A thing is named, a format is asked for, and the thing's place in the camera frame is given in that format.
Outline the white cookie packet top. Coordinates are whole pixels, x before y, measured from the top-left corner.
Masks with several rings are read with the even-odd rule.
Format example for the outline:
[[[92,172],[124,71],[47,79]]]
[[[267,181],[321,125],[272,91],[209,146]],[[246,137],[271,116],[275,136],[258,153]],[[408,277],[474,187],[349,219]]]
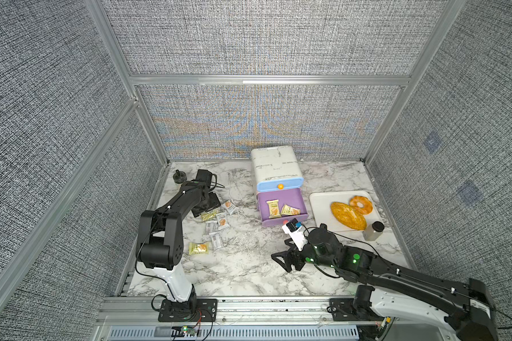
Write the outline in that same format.
[[[233,215],[238,209],[237,205],[233,203],[231,200],[226,200],[226,202],[224,202],[222,206],[229,215]]]

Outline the white cookie packet orange picture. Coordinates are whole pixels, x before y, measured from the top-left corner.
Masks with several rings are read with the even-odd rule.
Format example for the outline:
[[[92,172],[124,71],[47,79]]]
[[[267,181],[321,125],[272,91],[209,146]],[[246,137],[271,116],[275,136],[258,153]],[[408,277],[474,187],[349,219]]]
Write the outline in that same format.
[[[218,213],[216,215],[216,220],[218,223],[218,227],[217,227],[218,230],[223,230],[223,229],[230,227],[230,224],[228,222],[228,214],[227,213]]]

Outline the yellow cookie packet front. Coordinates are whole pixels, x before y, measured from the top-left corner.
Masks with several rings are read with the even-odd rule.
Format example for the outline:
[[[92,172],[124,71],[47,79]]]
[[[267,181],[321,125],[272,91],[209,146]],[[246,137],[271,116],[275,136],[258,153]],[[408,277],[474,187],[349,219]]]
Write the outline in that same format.
[[[285,204],[282,206],[280,213],[282,216],[296,216],[301,214],[301,210]]]

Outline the yellow cookie packet with barcode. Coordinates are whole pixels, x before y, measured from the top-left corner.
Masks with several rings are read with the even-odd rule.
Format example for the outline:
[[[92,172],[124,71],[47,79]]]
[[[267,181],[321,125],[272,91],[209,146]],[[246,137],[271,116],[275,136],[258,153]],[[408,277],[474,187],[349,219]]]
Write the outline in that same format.
[[[268,200],[267,205],[270,213],[270,219],[280,218],[282,216],[279,207],[279,200]]]

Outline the purple drawer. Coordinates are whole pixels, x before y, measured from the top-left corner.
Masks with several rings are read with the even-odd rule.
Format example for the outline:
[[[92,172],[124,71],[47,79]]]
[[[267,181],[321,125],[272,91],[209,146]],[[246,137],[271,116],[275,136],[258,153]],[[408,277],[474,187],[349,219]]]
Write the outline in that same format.
[[[263,227],[284,225],[292,219],[304,222],[309,217],[299,188],[258,193],[257,203]]]

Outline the white blue drawer cabinet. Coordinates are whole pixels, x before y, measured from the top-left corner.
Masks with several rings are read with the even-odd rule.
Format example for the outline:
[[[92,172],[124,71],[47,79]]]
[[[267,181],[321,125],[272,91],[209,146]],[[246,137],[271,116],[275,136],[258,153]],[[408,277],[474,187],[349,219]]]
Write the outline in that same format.
[[[291,146],[274,146],[253,149],[250,153],[256,193],[301,188],[304,177],[294,149]]]

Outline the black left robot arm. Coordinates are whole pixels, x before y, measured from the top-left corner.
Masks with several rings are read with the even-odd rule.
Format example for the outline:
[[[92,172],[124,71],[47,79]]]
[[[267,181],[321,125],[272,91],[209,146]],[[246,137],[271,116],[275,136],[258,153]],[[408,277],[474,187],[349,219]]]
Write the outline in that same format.
[[[193,210],[205,212],[220,205],[213,192],[216,175],[200,169],[196,178],[183,183],[179,192],[168,203],[156,210],[146,210],[139,220],[136,260],[155,277],[162,280],[169,291],[166,298],[175,303],[187,303],[196,298],[193,284],[184,273],[183,220]]]

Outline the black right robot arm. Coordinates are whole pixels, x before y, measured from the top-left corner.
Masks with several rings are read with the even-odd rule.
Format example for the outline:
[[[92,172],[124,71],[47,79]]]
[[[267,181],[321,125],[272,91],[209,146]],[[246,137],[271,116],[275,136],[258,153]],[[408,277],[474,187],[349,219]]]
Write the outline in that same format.
[[[332,278],[357,284],[354,299],[342,314],[360,320],[400,318],[433,325],[458,340],[497,340],[496,306],[486,285],[441,279],[402,267],[366,250],[342,244],[325,224],[307,228],[292,220],[283,227],[288,249],[272,254],[286,272],[311,264],[330,268]]]

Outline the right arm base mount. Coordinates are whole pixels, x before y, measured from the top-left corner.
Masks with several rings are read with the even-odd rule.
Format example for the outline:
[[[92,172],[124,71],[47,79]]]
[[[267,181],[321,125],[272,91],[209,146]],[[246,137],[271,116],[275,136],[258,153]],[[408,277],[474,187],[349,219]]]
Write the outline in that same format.
[[[374,323],[378,329],[385,328],[395,321],[390,316],[378,315],[373,309],[371,296],[376,288],[359,285],[352,298],[330,298],[327,313],[332,315],[334,322]]]

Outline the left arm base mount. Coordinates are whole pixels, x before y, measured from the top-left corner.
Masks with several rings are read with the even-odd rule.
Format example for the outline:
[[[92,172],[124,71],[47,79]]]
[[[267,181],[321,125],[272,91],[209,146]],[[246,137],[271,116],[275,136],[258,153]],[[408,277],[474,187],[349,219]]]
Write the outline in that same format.
[[[178,303],[164,299],[159,308],[158,321],[168,322],[215,322],[218,312],[217,299],[191,297],[188,301]]]

